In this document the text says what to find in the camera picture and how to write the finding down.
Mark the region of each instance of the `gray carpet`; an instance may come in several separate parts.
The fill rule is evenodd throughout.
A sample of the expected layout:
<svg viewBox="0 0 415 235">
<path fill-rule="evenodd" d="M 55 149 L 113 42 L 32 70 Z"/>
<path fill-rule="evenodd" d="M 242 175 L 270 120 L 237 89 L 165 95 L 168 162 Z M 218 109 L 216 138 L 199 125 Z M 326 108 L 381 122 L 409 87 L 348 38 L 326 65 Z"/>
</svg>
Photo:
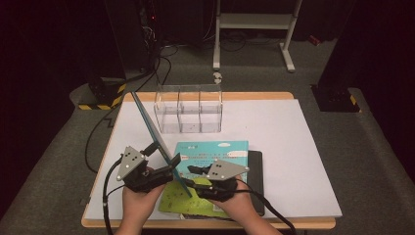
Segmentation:
<svg viewBox="0 0 415 235">
<path fill-rule="evenodd" d="M 292 42 L 295 73 L 286 71 L 277 45 L 247 44 L 237 52 L 222 50 L 223 91 L 289 91 L 300 100 L 308 126 L 326 167 L 344 216 L 332 230 L 308 234 L 415 234 L 415 187 L 395 157 L 382 130 L 358 89 L 350 89 L 362 112 L 322 113 L 310 84 L 316 84 L 335 42 L 318 47 Z M 222 43 L 227 49 L 239 45 Z M 211 49 L 171 47 L 162 51 L 172 68 L 165 84 L 213 83 Z M 161 60 L 159 78 L 168 62 Z M 145 81 L 130 82 L 126 91 Z M 87 89 L 83 85 L 70 97 L 76 105 Z M 155 91 L 153 77 L 142 91 Z M 95 124 L 108 111 L 81 111 L 57 134 L 33 169 L 19 195 L 0 223 L 0 234 L 106 234 L 105 229 L 82 227 L 80 220 L 95 174 L 84 162 L 84 149 Z M 116 118 L 115 110 L 110 118 Z M 98 169 L 112 129 L 103 121 L 93 133 L 88 160 Z M 224 234 L 223 231 L 145 230 L 143 234 Z M 226 234 L 245 234 L 228 231 Z"/>
</svg>

